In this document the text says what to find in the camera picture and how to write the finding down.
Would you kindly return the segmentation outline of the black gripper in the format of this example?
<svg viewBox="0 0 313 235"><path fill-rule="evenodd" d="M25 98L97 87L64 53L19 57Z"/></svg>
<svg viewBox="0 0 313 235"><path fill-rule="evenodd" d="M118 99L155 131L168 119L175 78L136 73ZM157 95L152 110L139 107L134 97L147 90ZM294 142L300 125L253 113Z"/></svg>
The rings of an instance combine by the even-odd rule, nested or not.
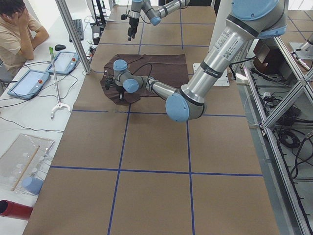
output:
<svg viewBox="0 0 313 235"><path fill-rule="evenodd" d="M129 17L129 25L130 27L128 28L128 41L131 41L131 38L134 39L137 33L138 18Z"/></svg>
<svg viewBox="0 0 313 235"><path fill-rule="evenodd" d="M125 89L123 86L117 86L116 90L118 91L119 97L124 97Z"/></svg>

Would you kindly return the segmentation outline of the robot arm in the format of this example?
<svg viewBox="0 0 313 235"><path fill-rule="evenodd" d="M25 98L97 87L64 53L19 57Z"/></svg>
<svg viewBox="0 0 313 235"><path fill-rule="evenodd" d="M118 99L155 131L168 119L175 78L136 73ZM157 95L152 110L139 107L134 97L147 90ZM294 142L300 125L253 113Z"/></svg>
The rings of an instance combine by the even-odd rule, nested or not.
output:
<svg viewBox="0 0 313 235"><path fill-rule="evenodd" d="M187 84L175 89L150 76L135 76L126 61L118 59L113 63L113 83L119 92L145 88L166 101L166 113L176 122L201 117L206 94L242 47L250 40L281 36L287 29L287 0L233 0L229 6L225 29Z"/></svg>
<svg viewBox="0 0 313 235"><path fill-rule="evenodd" d="M162 18L167 17L172 12L183 9L189 4L189 0L173 0L157 9L154 9L149 0L133 0L131 9L124 14L124 19L129 18L128 41L135 38L141 11L148 17L153 26L158 25Z"/></svg>

